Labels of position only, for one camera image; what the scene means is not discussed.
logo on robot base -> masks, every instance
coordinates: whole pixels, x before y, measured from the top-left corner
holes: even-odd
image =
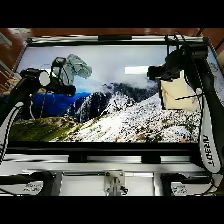
[[[212,154],[211,154],[211,150],[210,150],[208,136],[203,135],[203,142],[204,142],[205,155],[206,155],[206,158],[208,160],[208,163],[215,167],[215,164],[214,164],[214,161],[213,161],[213,158],[212,158]]]

sky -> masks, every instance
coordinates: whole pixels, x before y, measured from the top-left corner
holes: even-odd
[[[17,72],[29,67],[49,69],[56,57],[68,57],[69,54],[79,56],[92,67],[89,78],[75,76],[74,79],[77,92],[92,93],[109,83],[126,83],[138,88],[154,85],[147,82],[146,73],[125,74],[125,67],[159,66],[165,63],[167,51],[166,46],[149,45],[32,47],[25,51]]]

screen bezel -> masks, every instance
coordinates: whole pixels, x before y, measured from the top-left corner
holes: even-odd
[[[169,41],[165,40],[165,35],[127,35],[119,38],[119,35],[107,38],[98,36],[76,36],[76,37],[52,37],[52,38],[28,38],[26,46],[18,59],[15,70],[29,47],[49,47],[49,46],[84,46],[84,45],[167,45],[179,46],[184,42],[174,40],[169,36]],[[198,43],[204,41],[201,37],[186,37],[188,43]],[[189,156],[199,150],[198,143],[115,143],[115,142],[25,142],[10,141],[7,153],[26,154],[68,154],[73,152],[84,152],[88,155],[160,155],[160,156]]]

television screen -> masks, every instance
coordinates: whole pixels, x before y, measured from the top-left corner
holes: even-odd
[[[166,46],[28,47],[17,73],[27,68],[50,71],[56,57],[74,56],[91,73],[84,77],[79,69],[69,71],[75,96],[40,90],[31,111],[16,118],[9,141],[198,142],[200,108],[164,110],[158,81],[146,75],[150,65],[165,63]],[[198,105],[197,98],[191,100]]]

beige cloth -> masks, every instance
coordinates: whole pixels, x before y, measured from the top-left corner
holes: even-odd
[[[163,103],[166,109],[193,110],[192,98],[175,100],[191,95],[184,79],[184,71],[180,72],[180,78],[173,82],[161,81]]]

